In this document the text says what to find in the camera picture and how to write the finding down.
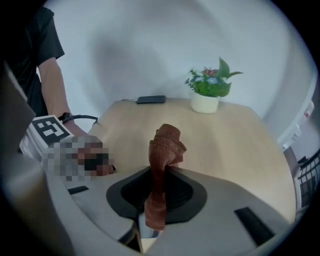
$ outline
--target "black phone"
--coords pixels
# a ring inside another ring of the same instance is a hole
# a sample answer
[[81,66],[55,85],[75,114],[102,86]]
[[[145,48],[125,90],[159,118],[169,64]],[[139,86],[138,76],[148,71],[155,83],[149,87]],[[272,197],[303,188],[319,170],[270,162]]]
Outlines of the black phone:
[[166,96],[164,95],[139,97],[136,101],[137,104],[158,104],[165,102]]

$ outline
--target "wooden table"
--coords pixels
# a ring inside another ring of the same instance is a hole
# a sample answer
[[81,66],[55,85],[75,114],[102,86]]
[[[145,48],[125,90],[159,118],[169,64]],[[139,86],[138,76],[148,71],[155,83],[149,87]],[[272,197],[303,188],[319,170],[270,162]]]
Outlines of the wooden table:
[[89,133],[113,154],[118,172],[127,172],[149,165],[149,141],[165,123],[180,129],[187,148],[179,167],[234,182],[294,221],[296,197],[287,161],[247,106],[220,102],[216,113],[201,114],[188,99],[116,101]]

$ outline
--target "wristwatch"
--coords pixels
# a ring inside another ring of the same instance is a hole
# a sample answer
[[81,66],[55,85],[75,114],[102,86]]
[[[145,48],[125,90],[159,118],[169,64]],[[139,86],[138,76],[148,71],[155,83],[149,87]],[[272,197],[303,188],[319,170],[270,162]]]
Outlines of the wristwatch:
[[66,118],[69,118],[69,117],[72,117],[72,114],[69,112],[64,112],[62,116],[58,117],[58,119],[63,122]]

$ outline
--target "blue flower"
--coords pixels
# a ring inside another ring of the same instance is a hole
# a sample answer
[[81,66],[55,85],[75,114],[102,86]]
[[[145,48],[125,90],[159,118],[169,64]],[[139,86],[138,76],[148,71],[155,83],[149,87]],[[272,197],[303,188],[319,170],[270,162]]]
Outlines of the blue flower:
[[210,78],[208,78],[207,82],[208,82],[210,85],[214,85],[214,84],[217,84],[217,83],[218,83],[218,80],[217,80],[215,77],[210,77]]
[[199,82],[199,81],[203,82],[204,78],[203,77],[197,77],[194,81],[195,82]]

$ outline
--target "flower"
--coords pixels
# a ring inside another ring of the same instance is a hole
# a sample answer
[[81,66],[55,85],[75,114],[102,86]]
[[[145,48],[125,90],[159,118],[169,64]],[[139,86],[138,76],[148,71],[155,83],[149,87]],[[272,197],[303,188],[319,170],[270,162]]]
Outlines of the flower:
[[199,82],[199,81],[203,82],[204,78],[203,77],[197,77],[194,81],[195,82]]
[[217,83],[218,83],[218,80],[217,80],[215,77],[210,77],[210,78],[208,78],[207,82],[208,82],[210,85],[214,85],[214,84],[217,84]]
[[204,71],[203,71],[203,73],[205,74],[205,75],[208,75],[208,76],[210,76],[210,77],[214,77],[215,76],[215,74],[216,74],[216,72],[217,72],[217,70],[216,69],[208,69],[208,68],[204,68]]

